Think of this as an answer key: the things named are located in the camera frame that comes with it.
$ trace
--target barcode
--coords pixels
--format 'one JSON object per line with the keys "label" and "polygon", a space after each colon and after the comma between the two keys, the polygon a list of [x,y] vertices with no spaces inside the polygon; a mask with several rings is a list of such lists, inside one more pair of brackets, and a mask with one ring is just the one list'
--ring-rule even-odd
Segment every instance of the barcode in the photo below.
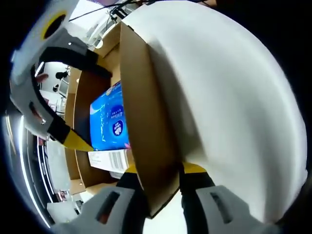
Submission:
{"label": "barcode", "polygon": [[113,169],[124,169],[120,152],[109,152],[109,159]]}

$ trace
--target barcode sticker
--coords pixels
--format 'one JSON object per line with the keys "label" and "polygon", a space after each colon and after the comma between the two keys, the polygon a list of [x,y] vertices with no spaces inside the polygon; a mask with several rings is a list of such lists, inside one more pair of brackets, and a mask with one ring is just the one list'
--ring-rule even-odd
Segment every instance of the barcode sticker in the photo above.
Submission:
{"label": "barcode sticker", "polygon": [[129,167],[126,150],[88,152],[90,165],[110,172],[124,173]]}

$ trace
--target white curved surface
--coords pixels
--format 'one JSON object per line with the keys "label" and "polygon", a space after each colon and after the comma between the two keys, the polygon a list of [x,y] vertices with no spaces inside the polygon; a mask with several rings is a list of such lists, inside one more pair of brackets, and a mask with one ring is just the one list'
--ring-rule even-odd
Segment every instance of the white curved surface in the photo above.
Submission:
{"label": "white curved surface", "polygon": [[267,48],[228,17],[188,1],[124,19],[150,46],[183,156],[278,220],[306,179],[305,125]]}

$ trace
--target blue package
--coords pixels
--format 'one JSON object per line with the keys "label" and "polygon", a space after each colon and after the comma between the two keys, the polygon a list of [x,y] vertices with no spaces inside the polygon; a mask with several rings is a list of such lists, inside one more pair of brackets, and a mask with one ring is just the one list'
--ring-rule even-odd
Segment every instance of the blue package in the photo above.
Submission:
{"label": "blue package", "polygon": [[95,150],[129,148],[120,82],[90,105],[90,135]]}

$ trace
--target cardboard box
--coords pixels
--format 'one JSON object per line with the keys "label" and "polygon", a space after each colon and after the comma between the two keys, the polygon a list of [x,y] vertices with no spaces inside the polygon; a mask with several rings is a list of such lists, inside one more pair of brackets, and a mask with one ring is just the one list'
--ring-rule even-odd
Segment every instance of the cardboard box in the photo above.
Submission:
{"label": "cardboard box", "polygon": [[[179,153],[148,45],[131,27],[121,22],[104,37],[103,47],[95,52],[103,56],[100,64],[111,71],[113,77],[104,79],[90,72],[81,72],[73,127],[84,139],[90,140],[90,104],[121,80],[133,158],[149,202],[150,215],[154,216],[178,190],[176,162]],[[116,179],[108,171],[90,165],[87,152],[76,150],[75,155],[75,166],[87,191],[94,194],[102,187],[115,184]]]}
{"label": "cardboard box", "polygon": [[88,152],[91,167],[124,173],[134,163],[130,149]]}

